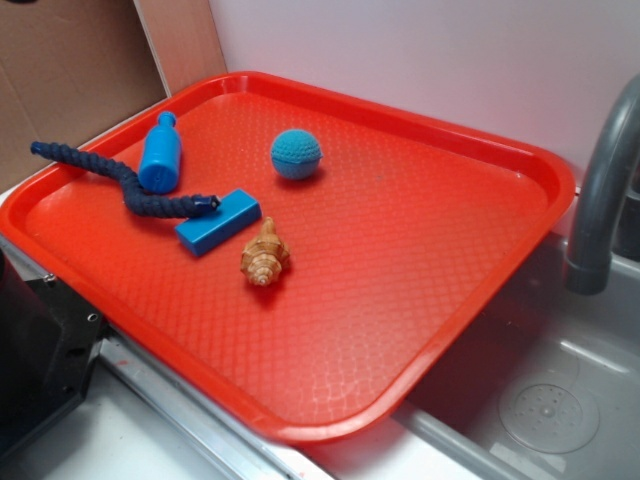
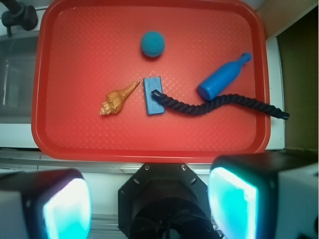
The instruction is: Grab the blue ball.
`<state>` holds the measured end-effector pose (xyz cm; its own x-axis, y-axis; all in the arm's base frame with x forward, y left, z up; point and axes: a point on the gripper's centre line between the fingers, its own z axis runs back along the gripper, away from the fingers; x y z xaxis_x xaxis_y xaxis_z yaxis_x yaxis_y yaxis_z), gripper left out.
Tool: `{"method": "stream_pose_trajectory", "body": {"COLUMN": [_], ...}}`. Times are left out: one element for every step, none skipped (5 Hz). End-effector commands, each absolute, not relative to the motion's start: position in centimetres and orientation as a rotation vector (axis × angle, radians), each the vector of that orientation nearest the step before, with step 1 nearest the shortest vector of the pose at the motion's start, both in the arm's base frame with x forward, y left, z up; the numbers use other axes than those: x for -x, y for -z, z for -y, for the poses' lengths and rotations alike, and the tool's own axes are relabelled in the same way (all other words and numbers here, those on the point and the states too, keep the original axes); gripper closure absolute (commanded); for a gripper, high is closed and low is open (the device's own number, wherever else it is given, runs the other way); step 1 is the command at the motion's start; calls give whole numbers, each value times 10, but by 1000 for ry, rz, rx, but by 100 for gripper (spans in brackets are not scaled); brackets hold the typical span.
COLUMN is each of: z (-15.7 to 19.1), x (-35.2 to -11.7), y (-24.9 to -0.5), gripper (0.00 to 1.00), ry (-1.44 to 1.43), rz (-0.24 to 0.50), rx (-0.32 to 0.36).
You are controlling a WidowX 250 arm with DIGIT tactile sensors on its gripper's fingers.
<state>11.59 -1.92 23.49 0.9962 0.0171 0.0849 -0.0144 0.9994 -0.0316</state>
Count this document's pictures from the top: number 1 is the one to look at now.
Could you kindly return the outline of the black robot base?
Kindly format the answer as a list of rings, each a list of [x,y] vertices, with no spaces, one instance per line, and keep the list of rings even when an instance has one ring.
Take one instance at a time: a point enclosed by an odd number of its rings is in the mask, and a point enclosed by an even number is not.
[[[24,280],[1,255],[1,461],[86,398],[104,317],[62,280]]]

